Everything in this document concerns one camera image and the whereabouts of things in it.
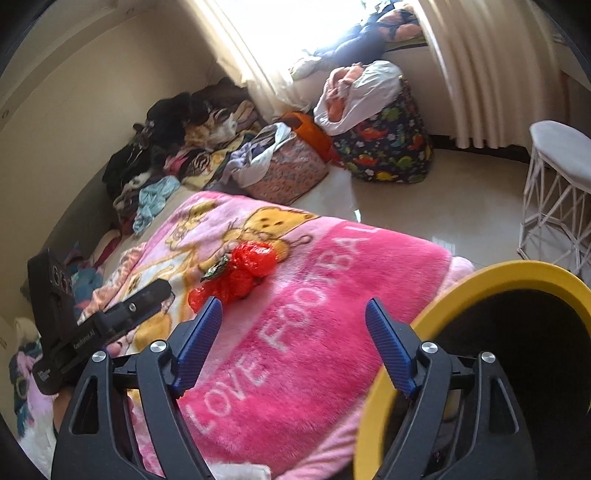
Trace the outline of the left hand painted nails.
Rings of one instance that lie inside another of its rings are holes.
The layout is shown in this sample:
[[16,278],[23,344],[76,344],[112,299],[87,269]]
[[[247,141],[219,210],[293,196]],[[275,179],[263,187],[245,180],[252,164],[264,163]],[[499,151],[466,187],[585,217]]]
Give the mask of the left hand painted nails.
[[67,412],[74,389],[65,387],[55,397],[53,401],[53,428],[55,436],[58,436],[64,416]]

